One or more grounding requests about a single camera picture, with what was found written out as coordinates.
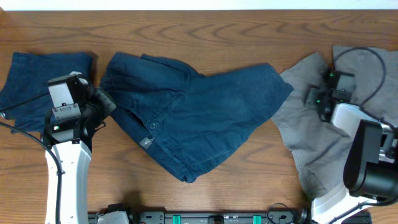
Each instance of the wooden table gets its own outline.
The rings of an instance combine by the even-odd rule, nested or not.
[[[278,72],[332,44],[398,49],[398,11],[0,12],[0,87],[13,52],[96,55],[94,83],[117,51],[177,58],[211,75],[269,62]],[[129,202],[136,210],[264,211],[309,202],[291,153],[269,121],[227,161],[193,184],[156,164],[107,118],[93,139],[88,208]],[[47,166],[42,148],[0,129],[0,222],[43,223]],[[372,208],[397,223],[398,206]]]

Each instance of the black wire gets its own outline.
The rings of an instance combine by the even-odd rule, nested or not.
[[[94,131],[94,134],[95,134],[95,133],[97,133],[97,131],[98,131],[98,130],[100,130],[100,129],[103,129],[103,128],[105,128],[105,127],[106,127],[106,123],[105,123],[105,121],[102,121],[102,122],[101,122],[101,124],[102,124],[103,126],[102,126],[102,127],[100,127],[100,128],[97,128],[97,129],[95,129],[95,131]]]
[[[384,124],[388,125],[394,133],[398,133],[397,128],[396,128],[394,125],[392,125],[390,122],[386,121],[384,118],[378,118],[376,115],[374,115],[374,114],[368,112],[368,111],[365,110],[365,109],[361,109],[361,111],[362,111],[363,113],[369,115],[370,117],[372,117],[372,118],[378,120],[380,123],[384,123]]]
[[[337,220],[346,217],[347,215],[355,212],[357,209],[361,209],[363,206],[384,207],[384,206],[389,206],[389,205],[395,204],[397,202],[398,202],[398,196],[396,198],[394,198],[392,200],[388,200],[386,202],[377,202],[377,203],[362,202],[362,203],[358,203],[357,206],[355,206],[352,209],[348,210],[347,212],[335,217],[329,224],[332,224],[332,223],[336,222]]]
[[[30,138],[31,140],[35,141],[37,144],[42,146],[43,149],[46,150],[50,154],[51,158],[54,160],[54,163],[57,166],[57,176],[58,176],[57,201],[55,202],[55,223],[56,224],[60,224],[61,223],[60,222],[60,207],[61,207],[60,197],[61,197],[61,184],[62,184],[62,174],[63,174],[63,172],[61,170],[61,165],[60,165],[57,157],[54,155],[54,153],[48,147],[46,147],[43,144],[42,141],[37,139],[35,136],[33,136],[33,135],[31,135],[31,134],[29,134],[29,133],[27,133],[27,132],[25,132],[25,131],[23,131],[23,130],[21,130],[19,128],[16,128],[16,127],[13,127],[13,126],[8,125],[6,123],[3,123],[1,121],[0,121],[0,126],[9,128],[9,129],[11,129],[13,131],[16,131],[16,132],[18,132],[18,133]]]
[[[18,103],[18,104],[16,104],[16,105],[9,106],[9,107],[7,107],[7,108],[1,109],[1,110],[0,110],[0,113],[1,113],[1,112],[4,112],[4,111],[7,111],[7,110],[10,110],[10,109],[13,109],[13,108],[16,108],[16,107],[18,107],[18,106],[24,105],[24,104],[26,104],[26,103],[29,103],[29,102],[34,101],[34,100],[36,100],[36,99],[39,99],[40,97],[43,97],[43,96],[48,95],[48,94],[50,94],[50,93],[44,93],[44,94],[41,94],[41,95],[39,95],[39,96],[35,96],[35,97],[33,97],[33,98],[31,98],[31,99],[29,99],[29,100],[27,100],[27,101],[23,101],[22,103]]]
[[[267,217],[267,219],[268,219],[272,224],[276,224],[276,223],[275,223],[274,221],[272,221],[272,219],[269,218],[268,214],[269,214],[269,210],[271,210],[271,209],[272,209],[273,207],[275,207],[276,205],[283,205],[285,208],[289,209],[288,206],[286,206],[284,203],[280,203],[280,202],[277,202],[277,203],[271,205],[271,206],[268,208],[268,210],[267,210],[266,217]],[[292,211],[289,211],[289,212],[293,215],[293,220],[292,220],[290,223],[286,223],[286,224],[292,224],[292,223],[294,222],[294,220],[295,220],[295,214],[294,214]]]
[[[384,84],[384,81],[386,81],[386,77],[387,77],[387,71],[386,71],[386,64],[384,63],[382,57],[375,52],[374,50],[367,48],[367,47],[353,47],[352,49],[348,49],[343,51],[342,53],[338,54],[335,58],[334,58],[334,64],[338,61],[338,59],[340,59],[341,56],[343,56],[344,54],[347,54],[348,52],[352,52],[354,50],[367,50],[368,52],[371,52],[373,55],[375,55],[377,57],[377,59],[379,59],[380,63],[381,63],[381,68],[382,68],[382,78],[380,81],[379,86],[373,91],[372,94],[370,94],[360,105],[359,107],[362,109],[363,105],[365,103],[367,103],[372,97],[374,97],[374,95],[381,89],[381,87]]]

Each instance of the white wall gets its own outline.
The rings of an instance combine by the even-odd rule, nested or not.
[[[0,0],[5,11],[398,9],[398,0]]]

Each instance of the blue denim fabric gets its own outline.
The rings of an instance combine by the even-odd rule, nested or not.
[[[117,53],[101,80],[120,127],[177,179],[193,182],[226,160],[293,88],[262,64],[205,77],[178,60]]]
[[[34,55],[14,53],[7,81],[0,92],[0,110],[49,92],[47,82],[72,71],[88,77],[93,59],[85,53]],[[24,131],[44,130],[44,115],[53,103],[50,95],[5,111]]]

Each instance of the green connector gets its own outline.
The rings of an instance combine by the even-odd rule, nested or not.
[[[253,215],[253,224],[261,224],[261,216]]]
[[[173,224],[181,224],[181,216],[173,215]]]

